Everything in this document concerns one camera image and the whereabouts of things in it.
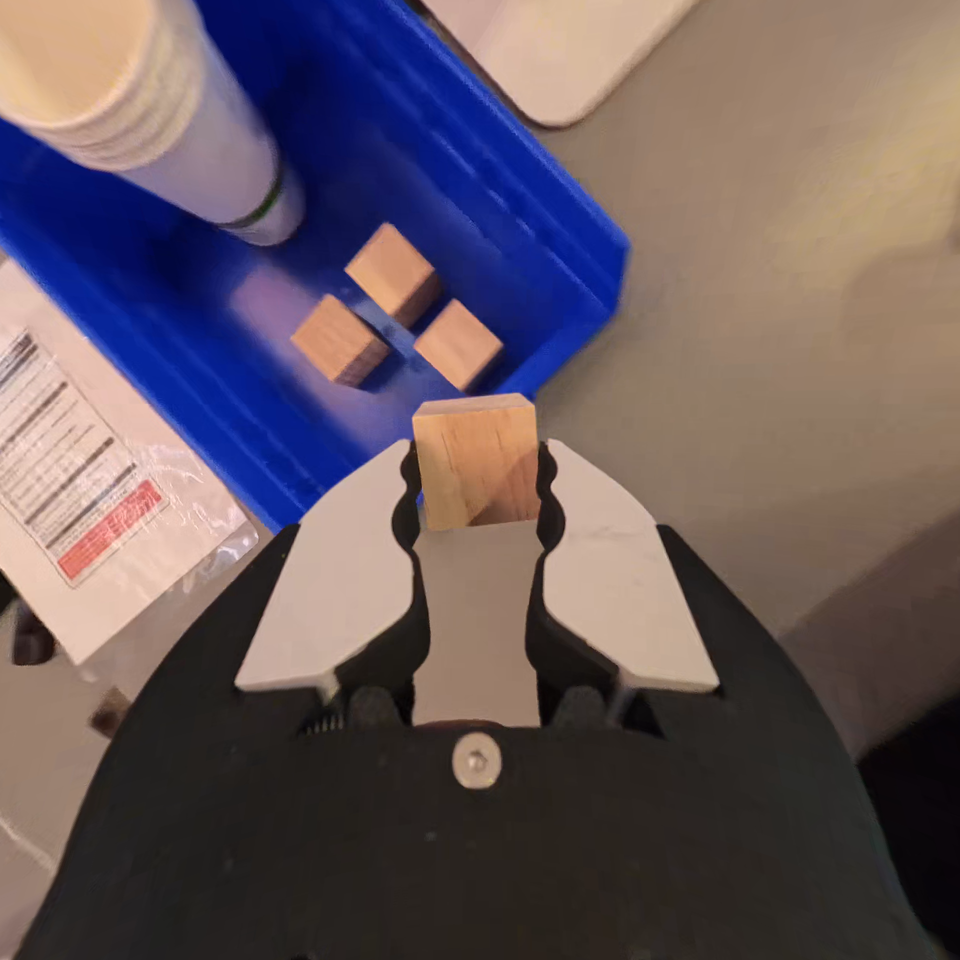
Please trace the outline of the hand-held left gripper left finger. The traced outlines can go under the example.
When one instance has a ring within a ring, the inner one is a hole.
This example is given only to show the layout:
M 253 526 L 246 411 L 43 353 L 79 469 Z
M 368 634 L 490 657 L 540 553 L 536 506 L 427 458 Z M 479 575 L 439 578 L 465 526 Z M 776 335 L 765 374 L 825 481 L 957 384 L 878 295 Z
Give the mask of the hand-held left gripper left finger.
M 415 549 L 421 491 L 414 443 L 402 439 L 306 512 L 235 676 L 239 690 L 313 689 L 344 714 L 375 690 L 412 723 L 414 676 L 430 647 Z

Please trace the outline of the white paper cup stack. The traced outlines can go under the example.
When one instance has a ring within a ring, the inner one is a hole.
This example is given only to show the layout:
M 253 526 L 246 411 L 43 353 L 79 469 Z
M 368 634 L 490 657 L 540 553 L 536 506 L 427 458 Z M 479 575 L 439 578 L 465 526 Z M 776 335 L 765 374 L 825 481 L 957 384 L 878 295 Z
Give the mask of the white paper cup stack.
M 248 244 L 305 199 L 195 2 L 2 2 L 2 119 Z

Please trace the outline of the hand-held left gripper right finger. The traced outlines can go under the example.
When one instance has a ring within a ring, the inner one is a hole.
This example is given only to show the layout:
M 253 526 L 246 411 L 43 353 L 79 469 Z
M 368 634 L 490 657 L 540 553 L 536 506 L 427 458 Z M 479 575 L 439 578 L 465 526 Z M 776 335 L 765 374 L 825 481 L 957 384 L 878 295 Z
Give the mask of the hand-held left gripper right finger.
M 721 680 L 657 522 L 558 439 L 538 450 L 535 563 L 525 624 L 542 726 L 590 690 L 615 726 L 646 690 L 714 694 Z

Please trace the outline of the blue plastic bin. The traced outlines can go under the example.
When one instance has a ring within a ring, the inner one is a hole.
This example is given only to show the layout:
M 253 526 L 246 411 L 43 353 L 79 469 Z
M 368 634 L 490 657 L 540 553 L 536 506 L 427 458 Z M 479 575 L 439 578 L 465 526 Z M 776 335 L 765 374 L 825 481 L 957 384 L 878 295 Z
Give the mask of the blue plastic bin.
M 346 276 L 385 222 L 502 342 L 480 394 L 537 391 L 610 321 L 630 243 L 403 2 L 198 2 L 303 183 L 249 246 L 2 122 L 2 248 L 272 532 L 456 396 Z M 331 294 L 390 347 L 359 388 L 290 337 Z

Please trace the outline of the clear bag with label sheet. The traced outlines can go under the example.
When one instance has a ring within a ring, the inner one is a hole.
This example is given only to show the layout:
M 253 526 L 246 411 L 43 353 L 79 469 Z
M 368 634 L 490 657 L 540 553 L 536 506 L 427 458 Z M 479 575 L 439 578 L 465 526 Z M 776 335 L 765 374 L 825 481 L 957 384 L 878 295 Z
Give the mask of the clear bag with label sheet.
M 2 573 L 76 666 L 259 541 L 213 470 L 10 258 L 1 522 Z

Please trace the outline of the wooden cube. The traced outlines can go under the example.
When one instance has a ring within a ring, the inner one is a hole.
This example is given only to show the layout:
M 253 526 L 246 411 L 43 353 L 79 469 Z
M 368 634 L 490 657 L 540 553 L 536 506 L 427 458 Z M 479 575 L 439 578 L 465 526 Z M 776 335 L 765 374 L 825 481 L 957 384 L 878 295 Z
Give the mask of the wooden cube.
M 454 388 L 469 393 L 497 363 L 503 342 L 452 298 L 415 339 L 414 350 Z
M 426 527 L 535 521 L 536 408 L 520 393 L 422 403 L 413 416 Z
M 412 330 L 442 293 L 437 270 L 390 222 L 379 226 L 344 271 L 405 330 Z
M 325 294 L 294 330 L 291 343 L 329 382 L 359 388 L 390 354 L 390 346 L 333 294 Z

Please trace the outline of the grey desk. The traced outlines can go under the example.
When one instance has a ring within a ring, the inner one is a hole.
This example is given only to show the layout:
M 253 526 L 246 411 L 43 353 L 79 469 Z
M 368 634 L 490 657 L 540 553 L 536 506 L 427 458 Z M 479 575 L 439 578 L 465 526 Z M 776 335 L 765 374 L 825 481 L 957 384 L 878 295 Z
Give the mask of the grey desk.
M 544 142 L 633 244 L 547 425 L 678 528 L 851 750 L 958 696 L 958 13 L 707 2 Z

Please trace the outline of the white lamp stand base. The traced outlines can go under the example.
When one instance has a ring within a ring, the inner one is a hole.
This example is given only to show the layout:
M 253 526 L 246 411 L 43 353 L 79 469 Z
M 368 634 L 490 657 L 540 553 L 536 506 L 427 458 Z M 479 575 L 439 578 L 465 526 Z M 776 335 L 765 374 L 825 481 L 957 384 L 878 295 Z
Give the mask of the white lamp stand base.
M 527 119 L 562 129 L 595 111 L 697 1 L 424 1 Z

